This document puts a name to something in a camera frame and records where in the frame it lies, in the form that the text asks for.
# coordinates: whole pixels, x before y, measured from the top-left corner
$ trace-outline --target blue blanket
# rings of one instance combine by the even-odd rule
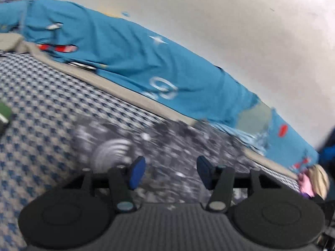
[[[138,24],[81,5],[28,0],[0,5],[0,32],[21,23],[27,41],[50,48],[54,60],[94,66],[96,73],[186,116],[234,127],[259,98],[225,71]]]

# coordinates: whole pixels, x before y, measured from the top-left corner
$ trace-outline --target pink cloth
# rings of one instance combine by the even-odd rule
[[[314,197],[311,181],[306,174],[298,174],[298,183],[300,192],[308,194],[310,197]]]

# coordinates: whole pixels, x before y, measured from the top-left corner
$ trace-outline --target white surface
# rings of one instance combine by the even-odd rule
[[[221,66],[313,146],[335,125],[335,0],[70,1],[126,11]]]

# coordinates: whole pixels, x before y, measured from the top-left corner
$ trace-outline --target black circular disc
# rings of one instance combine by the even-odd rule
[[[294,191],[263,189],[238,204],[233,222],[251,241],[271,248],[308,245],[322,232],[321,208]]]
[[[18,225],[25,240],[50,249],[68,249],[99,237],[110,222],[107,205],[79,189],[43,195],[25,207]]]

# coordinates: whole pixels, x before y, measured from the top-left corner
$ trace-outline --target ribbed black surface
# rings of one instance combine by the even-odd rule
[[[41,250],[28,247],[27,251]],[[223,214],[200,204],[144,204],[119,215],[107,232],[76,251],[242,251],[271,250],[244,239]],[[313,245],[294,250],[316,251]]]

